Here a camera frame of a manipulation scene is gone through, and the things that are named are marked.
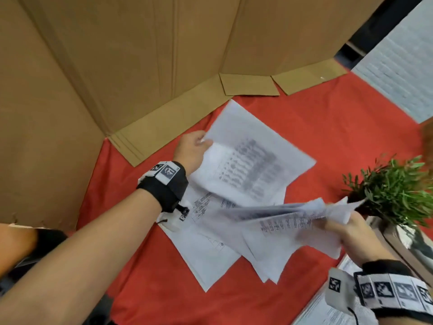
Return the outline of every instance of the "artificial plant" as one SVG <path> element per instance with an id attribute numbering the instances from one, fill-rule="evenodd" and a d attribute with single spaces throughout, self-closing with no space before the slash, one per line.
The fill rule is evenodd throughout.
<path id="1" fill-rule="evenodd" d="M 358 175 L 343 175 L 349 186 L 349 201 L 366 199 L 360 212 L 378 216 L 395 225 L 417 228 L 427 227 L 425 219 L 433 214 L 433 181 L 428 172 L 422 170 L 421 156 L 399 162 L 391 158 L 383 163 L 376 159 L 374 169 L 361 170 Z"/>

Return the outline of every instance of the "white wall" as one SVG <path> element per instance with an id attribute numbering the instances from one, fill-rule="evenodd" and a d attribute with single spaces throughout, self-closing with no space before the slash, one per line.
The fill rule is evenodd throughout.
<path id="1" fill-rule="evenodd" d="M 418 123 L 433 116 L 433 0 L 421 3 L 353 72 Z"/>

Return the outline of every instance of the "person's left hand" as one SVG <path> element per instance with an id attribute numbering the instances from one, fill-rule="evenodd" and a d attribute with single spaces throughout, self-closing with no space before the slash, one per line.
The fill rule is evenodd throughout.
<path id="1" fill-rule="evenodd" d="M 203 154 L 214 143 L 207 139 L 203 142 L 206 131 L 194 131 L 181 137 L 176 147 L 173 161 L 179 162 L 185 168 L 187 176 L 197 170 L 203 162 Z"/>

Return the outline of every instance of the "red fabric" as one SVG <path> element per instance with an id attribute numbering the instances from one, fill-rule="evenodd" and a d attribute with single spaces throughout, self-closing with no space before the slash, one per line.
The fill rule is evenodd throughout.
<path id="1" fill-rule="evenodd" d="M 343 197 L 342 173 L 359 173 L 381 153 L 411 158 L 421 153 L 418 125 L 394 104 L 349 73 L 279 97 L 235 97 L 265 124 L 317 160 L 295 180 L 286 202 Z M 222 107 L 189 131 L 208 129 Z M 137 178 L 160 160 L 170 159 L 178 139 L 133 168 L 108 140 L 100 152 L 78 227 L 130 194 Z M 304 247 L 290 258 L 278 285 L 263 284 L 240 258 L 205 293 L 162 230 L 147 239 L 111 285 L 112 318 L 129 324 L 290 324 L 337 264 Z"/>

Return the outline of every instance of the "wire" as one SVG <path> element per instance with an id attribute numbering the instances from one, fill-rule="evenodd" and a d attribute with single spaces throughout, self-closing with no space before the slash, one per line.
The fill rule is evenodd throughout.
<path id="1" fill-rule="evenodd" d="M 347 307 L 347 309 L 353 314 L 353 316 L 355 318 L 356 325 L 359 325 L 358 317 L 356 317 L 355 312 L 351 308 L 349 308 L 349 307 Z"/>

